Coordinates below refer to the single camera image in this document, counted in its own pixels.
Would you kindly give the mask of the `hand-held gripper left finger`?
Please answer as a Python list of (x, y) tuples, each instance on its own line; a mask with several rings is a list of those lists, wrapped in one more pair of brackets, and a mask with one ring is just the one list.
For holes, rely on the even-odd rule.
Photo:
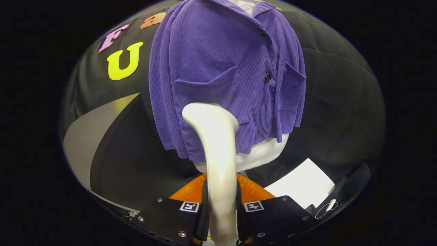
[(201, 246), (209, 234), (207, 175), (203, 174), (167, 198), (146, 203), (130, 224), (170, 246)]

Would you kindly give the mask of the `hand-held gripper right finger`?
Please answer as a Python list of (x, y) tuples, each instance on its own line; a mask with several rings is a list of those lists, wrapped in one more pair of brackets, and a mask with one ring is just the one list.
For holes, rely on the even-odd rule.
[(238, 245), (288, 245), (314, 229), (317, 220), (290, 196), (275, 197), (252, 180), (237, 175)]

